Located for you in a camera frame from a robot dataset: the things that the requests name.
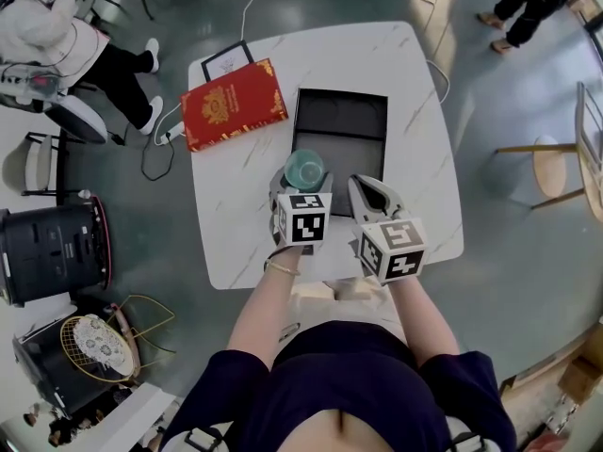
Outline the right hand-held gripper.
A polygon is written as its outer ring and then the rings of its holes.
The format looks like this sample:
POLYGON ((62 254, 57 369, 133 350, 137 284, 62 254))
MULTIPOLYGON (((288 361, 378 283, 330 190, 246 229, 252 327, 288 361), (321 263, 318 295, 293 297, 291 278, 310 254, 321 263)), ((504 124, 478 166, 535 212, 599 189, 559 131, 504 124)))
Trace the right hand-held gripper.
POLYGON ((353 174, 348 194, 356 221, 351 247, 365 274, 379 283, 419 275, 428 250, 421 219, 411 217, 399 194, 376 178, 353 174))

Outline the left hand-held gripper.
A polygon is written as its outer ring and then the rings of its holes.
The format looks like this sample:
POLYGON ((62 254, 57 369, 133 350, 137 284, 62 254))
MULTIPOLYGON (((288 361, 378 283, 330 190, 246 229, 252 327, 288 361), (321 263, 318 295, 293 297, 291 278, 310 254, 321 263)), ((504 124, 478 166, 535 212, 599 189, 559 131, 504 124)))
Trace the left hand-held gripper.
POLYGON ((333 174, 326 172, 317 191, 300 191, 289 184, 283 171, 274 174, 269 183, 269 228, 277 246, 314 253, 327 233, 333 182, 333 174))

